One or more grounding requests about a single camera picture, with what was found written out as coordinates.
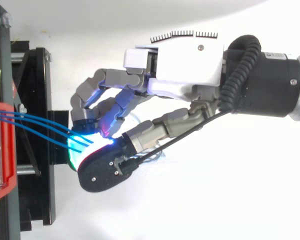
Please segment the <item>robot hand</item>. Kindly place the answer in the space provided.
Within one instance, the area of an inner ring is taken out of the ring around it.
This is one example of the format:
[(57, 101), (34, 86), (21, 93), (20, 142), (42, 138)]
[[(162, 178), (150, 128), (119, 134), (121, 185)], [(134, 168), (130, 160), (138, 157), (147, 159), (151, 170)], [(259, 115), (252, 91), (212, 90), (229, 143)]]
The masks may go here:
[[(70, 104), (73, 131), (93, 135), (73, 164), (87, 192), (109, 190), (150, 158), (218, 117), (224, 48), (216, 33), (174, 31), (125, 51), (123, 68), (100, 68), (76, 89)], [(190, 108), (146, 120), (124, 132), (126, 116), (152, 97)]]

